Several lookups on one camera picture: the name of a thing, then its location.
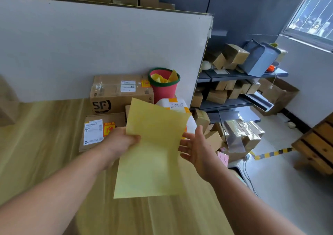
pink trash can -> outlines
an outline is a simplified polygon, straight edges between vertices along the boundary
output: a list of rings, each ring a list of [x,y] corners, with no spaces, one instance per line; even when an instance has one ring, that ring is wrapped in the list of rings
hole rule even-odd
[[[181,80],[181,77],[179,74],[177,74],[178,79],[173,82],[169,83],[159,83],[152,79],[151,75],[153,74],[159,74],[165,79],[169,79],[172,70],[162,67],[156,67],[149,71],[148,73],[148,80],[150,82],[150,85],[152,86],[152,89],[154,90],[154,104],[158,102],[160,99],[164,98],[174,98],[174,94],[176,92],[177,84]]]

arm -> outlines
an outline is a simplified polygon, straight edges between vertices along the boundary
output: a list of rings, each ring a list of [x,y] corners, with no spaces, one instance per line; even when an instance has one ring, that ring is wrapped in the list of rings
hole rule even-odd
[[[2,205],[0,234],[62,234],[97,175],[139,140],[125,135],[124,127],[114,129],[99,145]]]
[[[181,157],[193,163],[198,174],[212,185],[235,235],[304,235],[230,173],[206,142],[202,126],[195,134],[184,133],[183,137],[187,140],[180,142]]]

wooden table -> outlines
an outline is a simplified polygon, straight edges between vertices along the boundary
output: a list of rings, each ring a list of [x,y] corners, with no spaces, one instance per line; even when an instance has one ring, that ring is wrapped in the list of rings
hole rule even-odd
[[[0,127],[0,204],[78,155],[88,99],[20,105],[15,125]],[[102,172],[70,229],[77,234],[233,234],[212,187],[179,159],[186,194],[113,199],[118,162]]]

green rim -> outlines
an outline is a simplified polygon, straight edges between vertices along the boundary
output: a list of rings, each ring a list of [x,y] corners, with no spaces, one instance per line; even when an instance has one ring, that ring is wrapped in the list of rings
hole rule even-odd
[[[178,79],[177,79],[176,81],[168,82],[168,83],[159,83],[159,82],[157,82],[157,81],[154,81],[154,80],[152,79],[152,77],[150,77],[150,73],[151,73],[152,71],[155,71],[155,70],[167,70],[167,71],[169,71],[169,72],[172,72],[172,70],[167,69],[167,68],[163,68],[163,67],[155,67],[155,68],[153,68],[153,69],[150,69],[150,70],[149,70],[149,73],[148,73],[148,80],[149,80],[150,84],[152,84],[152,85],[154,85],[154,86],[172,86],[172,85],[178,83],[178,82],[181,80],[180,75],[177,73]]]

forearm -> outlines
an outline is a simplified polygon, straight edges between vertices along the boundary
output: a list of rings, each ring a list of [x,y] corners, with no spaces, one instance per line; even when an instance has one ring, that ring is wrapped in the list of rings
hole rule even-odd
[[[235,235],[304,234],[256,197],[223,164],[212,169],[209,182]]]
[[[105,167],[90,150],[0,208],[1,234],[62,234]]]

